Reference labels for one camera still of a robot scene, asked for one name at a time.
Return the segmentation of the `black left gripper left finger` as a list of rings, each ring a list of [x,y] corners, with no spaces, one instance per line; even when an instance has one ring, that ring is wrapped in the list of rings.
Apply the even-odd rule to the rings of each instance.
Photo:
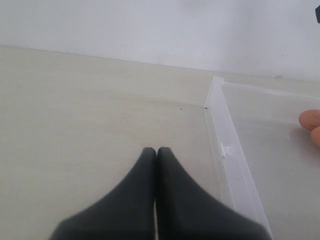
[[[123,180],[87,209],[63,220],[52,240],[155,239],[156,151],[142,150]]]

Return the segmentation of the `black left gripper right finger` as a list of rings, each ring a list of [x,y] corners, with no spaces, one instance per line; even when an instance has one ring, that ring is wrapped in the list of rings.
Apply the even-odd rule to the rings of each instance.
[[[208,194],[186,172],[172,150],[158,149],[155,209],[161,240],[269,240],[259,223]]]

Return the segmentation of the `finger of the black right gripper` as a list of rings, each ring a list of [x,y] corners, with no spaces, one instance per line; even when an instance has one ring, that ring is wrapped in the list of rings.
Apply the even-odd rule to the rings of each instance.
[[[316,16],[317,23],[320,24],[320,5],[315,8],[315,16]]]

